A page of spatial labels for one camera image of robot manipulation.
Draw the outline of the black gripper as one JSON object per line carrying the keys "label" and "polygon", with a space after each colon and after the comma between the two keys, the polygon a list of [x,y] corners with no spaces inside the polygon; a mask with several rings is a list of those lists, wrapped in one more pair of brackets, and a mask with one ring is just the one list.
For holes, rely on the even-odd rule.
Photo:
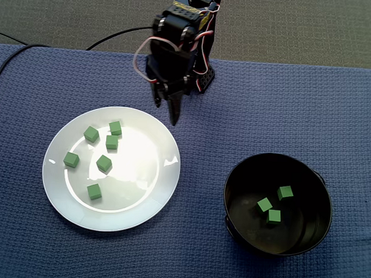
{"label": "black gripper", "polygon": [[156,107],[168,100],[170,122],[175,126],[180,118],[184,95],[190,95],[194,88],[193,73],[196,50],[193,42],[175,44],[165,41],[151,41],[150,54],[147,56],[146,74],[151,83],[152,96]]}

